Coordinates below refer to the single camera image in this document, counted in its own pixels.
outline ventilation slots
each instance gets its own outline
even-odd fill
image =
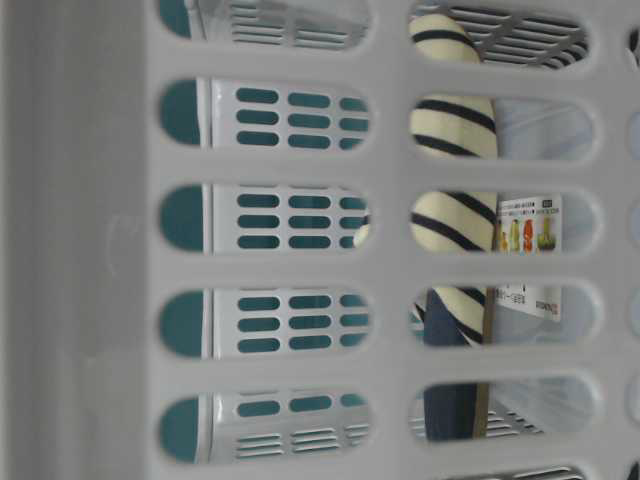
[[[349,89],[198,78],[167,89],[161,121],[174,140],[201,148],[321,153],[357,147],[371,118],[366,102]]]
[[[428,14],[455,20],[487,64],[559,70],[583,60],[589,51],[584,28],[537,12],[423,0],[413,18]]]
[[[248,460],[284,455],[283,443],[279,434],[250,435],[238,438],[236,458]]]
[[[213,300],[206,312],[205,298]],[[365,300],[342,288],[187,292],[160,315],[167,346],[196,358],[346,352],[361,344],[370,329]],[[205,332],[212,334],[205,337]],[[209,346],[203,349],[203,343]],[[356,405],[358,398],[341,402]]]
[[[199,400],[208,412],[198,410]],[[176,403],[164,415],[161,433],[165,449],[182,461],[228,464],[346,453],[365,441],[370,425],[367,402],[352,391],[272,390],[212,393]],[[203,440],[209,436],[210,447]]]
[[[174,33],[198,41],[343,51],[358,45],[369,25],[367,3],[325,0],[161,0],[160,14]]]

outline striped object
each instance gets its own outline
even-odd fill
[[[443,15],[415,19],[410,31],[418,50],[432,60],[480,63],[466,32]],[[498,155],[491,101],[482,97],[431,95],[411,114],[411,133],[432,156]],[[492,249],[497,195],[429,192],[415,204],[411,228],[429,252],[488,252]],[[435,287],[427,293],[424,342],[431,346],[484,343],[485,288]],[[415,310],[420,312],[419,305]],[[431,441],[484,436],[487,422],[484,385],[440,385],[424,392],[425,431]]]
[[[410,32],[418,50],[429,59],[480,62],[462,27],[444,15],[417,18]],[[411,114],[411,133],[429,155],[498,155],[493,105],[484,97],[425,97]],[[414,206],[413,235],[430,252],[488,252],[493,243],[496,204],[495,193],[427,193]],[[436,288],[435,294],[456,319],[466,342],[482,343],[486,289],[443,287]]]

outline plastic grid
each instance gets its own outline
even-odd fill
[[[525,0],[511,3],[533,7]],[[336,359],[305,360],[304,379],[300,377],[300,365],[284,361],[261,365],[259,375],[254,370],[256,365],[251,362],[216,366],[184,364],[164,355],[158,344],[151,349],[148,364],[148,438],[153,438],[153,425],[168,402],[176,396],[206,388],[209,379],[215,379],[217,387],[225,389],[247,383],[259,386],[275,382],[295,386],[357,382],[372,403],[375,430],[385,434],[374,435],[366,448],[348,457],[331,462],[309,459],[308,478],[320,479],[327,475],[340,478],[353,468],[358,468],[368,478],[404,475],[409,468],[436,476],[472,474],[500,467],[504,471],[510,470],[509,467],[535,467],[541,459],[545,464],[584,465],[592,479],[623,478],[637,454],[632,448],[636,443],[633,440],[637,439],[637,428],[624,408],[625,387],[635,373],[629,360],[638,352],[637,341],[631,337],[624,320],[630,289],[637,284],[635,272],[638,269],[634,268],[637,255],[629,238],[620,234],[627,231],[625,213],[634,204],[636,194],[633,188],[619,188],[623,180],[633,185],[632,179],[638,175],[638,167],[625,148],[626,124],[638,108],[636,102],[630,101],[634,98],[637,80],[629,71],[623,54],[625,32],[639,20],[629,14],[634,11],[635,4],[627,0],[608,2],[607,5],[594,0],[563,2],[562,8],[567,13],[583,19],[590,27],[594,49],[583,70],[553,78],[542,72],[427,62],[400,34],[406,31],[409,3],[391,5],[370,0],[370,5],[374,23],[368,41],[350,54],[329,58],[215,45],[191,48],[176,42],[157,25],[153,5],[149,3],[147,26],[153,40],[147,51],[150,104],[157,100],[166,81],[178,74],[198,72],[277,81],[286,71],[287,81],[301,84],[319,78],[357,84],[372,105],[377,122],[374,134],[360,151],[328,155],[326,165],[305,164],[312,154],[303,155],[306,159],[301,159],[266,153],[258,159],[250,153],[230,153],[221,154],[217,162],[211,162],[200,152],[184,154],[189,161],[176,164],[173,157],[181,153],[180,149],[168,142],[159,129],[152,127],[148,139],[149,155],[153,158],[148,179],[150,205],[159,204],[167,189],[175,186],[177,180],[186,178],[223,179],[235,183],[257,177],[267,182],[286,179],[291,183],[313,178],[314,182],[340,182],[363,191],[371,199],[379,222],[367,246],[346,260],[312,254],[304,258],[287,257],[286,260],[268,256],[247,260],[230,255],[194,261],[193,257],[188,260],[184,254],[168,249],[157,235],[151,239],[150,255],[154,259],[149,267],[151,309],[155,311],[154,306],[169,291],[184,284],[207,282],[241,287],[255,282],[256,278],[295,285],[310,281],[329,284],[340,279],[366,292],[372,299],[375,314],[384,319],[402,315],[416,285],[445,281],[482,284],[560,279],[581,283],[596,296],[603,313],[600,323],[606,322],[606,328],[600,328],[595,338],[576,346],[460,353],[424,351],[406,335],[406,328],[383,321],[369,347],[358,352],[349,365]],[[556,2],[537,2],[535,5],[535,8],[543,7],[551,13],[558,9]],[[601,68],[605,51],[608,68]],[[167,55],[174,61],[167,62]],[[211,55],[216,56],[215,66],[206,61]],[[291,62],[295,62],[297,68],[286,68]],[[427,76],[430,90],[572,99],[593,116],[597,147],[579,165],[570,167],[425,159],[416,152],[406,135],[406,118],[415,98],[425,93],[423,79]],[[602,95],[613,84],[616,94]],[[403,88],[396,90],[395,85]],[[398,234],[407,231],[403,212],[409,211],[415,197],[429,188],[446,185],[499,190],[508,185],[510,190],[524,191],[532,184],[554,191],[577,189],[588,192],[598,212],[599,229],[597,241],[587,252],[535,260],[495,256],[435,258],[421,252],[409,235]],[[392,408],[397,404],[398,396],[406,397],[407,392],[415,392],[425,384],[438,381],[562,372],[584,378],[596,392],[595,417],[582,432],[570,437],[523,439],[508,446],[459,444],[425,450],[407,437],[403,422],[397,421],[401,409]],[[615,442],[616,448],[601,448],[603,441]],[[148,467],[153,478],[170,478],[178,471],[184,478],[210,475],[206,469],[177,467],[159,457],[156,447],[150,442]],[[536,450],[535,459],[531,458],[531,448]],[[509,450],[509,455],[505,455],[505,449]],[[216,473],[221,478],[251,478],[260,469],[250,466],[233,470],[220,468]],[[269,469],[272,475],[286,479],[297,476],[298,466],[285,462],[272,464]]]

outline product label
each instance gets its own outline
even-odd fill
[[[511,255],[562,251],[562,197],[520,198],[498,204],[498,246]],[[560,321],[561,287],[503,285],[496,303],[536,317]]]

